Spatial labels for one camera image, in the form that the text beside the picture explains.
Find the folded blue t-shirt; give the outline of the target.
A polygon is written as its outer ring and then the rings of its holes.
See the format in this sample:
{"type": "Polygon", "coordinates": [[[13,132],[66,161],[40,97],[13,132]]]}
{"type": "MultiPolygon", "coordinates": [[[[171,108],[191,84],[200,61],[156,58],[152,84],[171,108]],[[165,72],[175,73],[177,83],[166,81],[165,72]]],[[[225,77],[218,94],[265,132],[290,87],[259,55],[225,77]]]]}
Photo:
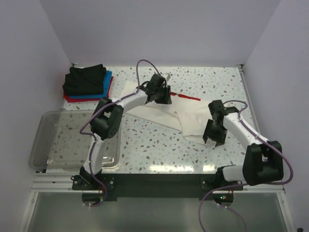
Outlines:
{"type": "Polygon", "coordinates": [[[83,96],[69,96],[73,99],[85,99],[85,98],[99,98],[99,97],[107,97],[107,90],[108,90],[108,84],[110,82],[110,79],[112,77],[112,72],[107,71],[103,80],[103,93],[98,95],[83,95],[83,96]]]}

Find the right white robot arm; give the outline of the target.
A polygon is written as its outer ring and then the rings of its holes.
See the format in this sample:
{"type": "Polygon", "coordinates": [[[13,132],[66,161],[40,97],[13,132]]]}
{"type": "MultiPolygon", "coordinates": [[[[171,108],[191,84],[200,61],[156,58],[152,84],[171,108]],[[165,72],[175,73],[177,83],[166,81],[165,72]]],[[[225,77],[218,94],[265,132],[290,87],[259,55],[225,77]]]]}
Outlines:
{"type": "Polygon", "coordinates": [[[282,147],[277,141],[270,141],[247,125],[236,107],[225,107],[221,100],[208,105],[211,119],[208,120],[202,139],[213,141],[215,146],[225,143],[230,132],[243,146],[245,158],[242,165],[219,167],[214,182],[222,186],[230,182],[246,182],[250,186],[268,184],[283,179],[282,147]]]}

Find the white printed t-shirt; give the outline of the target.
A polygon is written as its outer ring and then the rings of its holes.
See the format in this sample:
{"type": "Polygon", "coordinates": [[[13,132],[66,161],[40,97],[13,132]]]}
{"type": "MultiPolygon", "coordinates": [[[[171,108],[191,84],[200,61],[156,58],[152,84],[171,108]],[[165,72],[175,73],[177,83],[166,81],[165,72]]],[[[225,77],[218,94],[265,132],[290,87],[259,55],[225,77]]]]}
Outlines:
{"type": "Polygon", "coordinates": [[[127,111],[127,114],[181,131],[188,141],[214,145],[213,141],[204,142],[202,138],[208,120],[212,119],[208,108],[210,101],[177,96],[171,96],[171,101],[172,104],[150,102],[127,111]]]}

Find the clear plastic bin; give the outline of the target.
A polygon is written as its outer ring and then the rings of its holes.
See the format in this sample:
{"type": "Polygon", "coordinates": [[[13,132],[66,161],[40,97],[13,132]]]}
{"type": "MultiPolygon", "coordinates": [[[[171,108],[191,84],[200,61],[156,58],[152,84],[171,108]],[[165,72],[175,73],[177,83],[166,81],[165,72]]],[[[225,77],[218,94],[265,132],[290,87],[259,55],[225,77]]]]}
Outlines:
{"type": "Polygon", "coordinates": [[[41,121],[29,157],[30,168],[79,170],[87,160],[91,139],[79,133],[91,110],[49,111],[41,121]]]}

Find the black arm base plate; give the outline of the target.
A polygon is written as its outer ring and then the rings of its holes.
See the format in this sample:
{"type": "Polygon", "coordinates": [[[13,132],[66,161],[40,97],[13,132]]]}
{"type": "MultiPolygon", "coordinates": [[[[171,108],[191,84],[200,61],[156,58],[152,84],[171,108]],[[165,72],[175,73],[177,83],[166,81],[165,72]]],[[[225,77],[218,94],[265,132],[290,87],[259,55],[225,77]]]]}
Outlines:
{"type": "Polygon", "coordinates": [[[72,189],[82,191],[82,201],[116,201],[118,198],[198,198],[213,189],[243,190],[237,182],[215,182],[215,174],[98,174],[72,176],[72,189]]]}

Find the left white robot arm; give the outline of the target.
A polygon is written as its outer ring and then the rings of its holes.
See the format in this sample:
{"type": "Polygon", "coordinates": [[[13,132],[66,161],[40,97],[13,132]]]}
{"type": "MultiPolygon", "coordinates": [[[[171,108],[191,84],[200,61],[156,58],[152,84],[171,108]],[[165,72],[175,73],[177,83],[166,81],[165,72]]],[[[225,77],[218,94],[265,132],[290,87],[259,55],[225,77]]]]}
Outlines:
{"type": "Polygon", "coordinates": [[[98,176],[102,170],[103,160],[100,150],[118,133],[123,114],[150,102],[171,104],[170,93],[167,79],[155,73],[149,81],[138,85],[123,97],[102,98],[86,123],[91,126],[91,131],[84,132],[85,125],[80,130],[80,134],[92,136],[87,159],[80,169],[80,177],[89,184],[100,183],[98,176]]]}

